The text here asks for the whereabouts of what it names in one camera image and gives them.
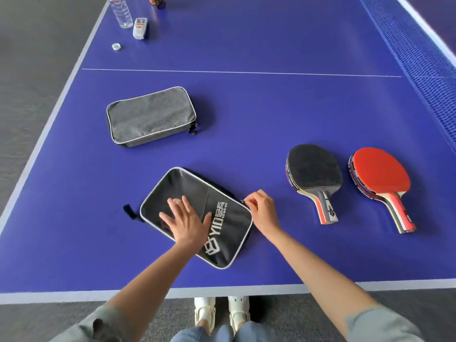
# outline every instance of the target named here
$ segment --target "table tennis table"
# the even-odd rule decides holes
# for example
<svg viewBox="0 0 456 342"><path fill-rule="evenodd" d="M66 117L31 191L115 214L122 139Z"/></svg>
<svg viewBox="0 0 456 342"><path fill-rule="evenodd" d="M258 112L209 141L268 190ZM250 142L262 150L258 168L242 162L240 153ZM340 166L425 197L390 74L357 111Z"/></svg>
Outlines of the table tennis table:
<svg viewBox="0 0 456 342"><path fill-rule="evenodd" d="M284 230L366 290L456 287L454 147L363 0L166 1L127 0L133 18L149 19L145 40L101 11L1 217L0 303L109 299L172 246L122 207L138 208L175 166L239 199L264 189ZM191 97L197 135L112 142L109 103L173 86ZM286 156L300 143L342 168L338 223L321 225L288 184ZM348 158L368 146L409 173L415 233L399 234L351 182ZM306 292L252 228L228 269L194 257L167 297Z"/></svg>

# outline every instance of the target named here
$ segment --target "red paddle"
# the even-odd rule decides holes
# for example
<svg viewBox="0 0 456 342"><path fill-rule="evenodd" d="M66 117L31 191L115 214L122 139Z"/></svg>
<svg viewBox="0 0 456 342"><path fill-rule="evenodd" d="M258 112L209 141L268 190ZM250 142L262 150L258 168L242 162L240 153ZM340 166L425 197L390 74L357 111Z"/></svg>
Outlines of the red paddle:
<svg viewBox="0 0 456 342"><path fill-rule="evenodd" d="M415 224L401 201L410 189L410 178L401 163L383 150L362 148L353 155L353 166L359 181L390 203L403 232L414 232Z"/></svg>

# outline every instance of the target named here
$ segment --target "gray floor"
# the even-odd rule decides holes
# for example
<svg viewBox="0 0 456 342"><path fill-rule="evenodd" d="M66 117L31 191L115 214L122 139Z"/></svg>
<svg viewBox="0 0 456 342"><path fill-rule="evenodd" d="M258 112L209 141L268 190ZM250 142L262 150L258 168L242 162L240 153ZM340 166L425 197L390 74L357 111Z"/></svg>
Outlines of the gray floor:
<svg viewBox="0 0 456 342"><path fill-rule="evenodd" d="M104 2L0 0L2 210ZM417 324L427 341L456 340L456 290L377 292L373 296ZM0 306L0 341L47 341L99 304ZM343 341L309 294L252 297L251 306L252 318L279 330L286 341ZM218 325L227 323L226 299L218 299L217 308ZM144 340L169 341L192 324L190 299L166 300Z"/></svg>

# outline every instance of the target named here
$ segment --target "white logo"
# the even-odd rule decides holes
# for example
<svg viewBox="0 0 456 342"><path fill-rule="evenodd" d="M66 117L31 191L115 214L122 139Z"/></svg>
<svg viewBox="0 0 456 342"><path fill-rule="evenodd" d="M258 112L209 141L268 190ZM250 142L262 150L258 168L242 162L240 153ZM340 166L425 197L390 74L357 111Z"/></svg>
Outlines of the white logo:
<svg viewBox="0 0 456 342"><path fill-rule="evenodd" d="M223 220L225 218L225 213L227 210L228 203L223 201L219 201L217 203L217 209L215 211L214 219L212 220L211 225L211 232L208 236L208 241L204 244L204 248L206 249L206 253L208 255L212 255L218 253L220 251L219 244L215 237L210 237L211 235L220 235L220 231L222 230Z"/></svg>

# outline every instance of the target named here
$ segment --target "green-gray sleeve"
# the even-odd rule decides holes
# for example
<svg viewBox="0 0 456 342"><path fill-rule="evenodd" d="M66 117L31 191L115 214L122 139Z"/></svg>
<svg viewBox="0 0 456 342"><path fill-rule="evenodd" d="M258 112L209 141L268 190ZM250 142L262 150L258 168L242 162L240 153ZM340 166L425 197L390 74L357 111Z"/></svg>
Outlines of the green-gray sleeve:
<svg viewBox="0 0 456 342"><path fill-rule="evenodd" d="M117 310L102 305L82 322L73 325L50 342L131 342L132 331Z"/></svg>
<svg viewBox="0 0 456 342"><path fill-rule="evenodd" d="M380 305L348 317L346 323L349 342L424 342L414 324Z"/></svg>

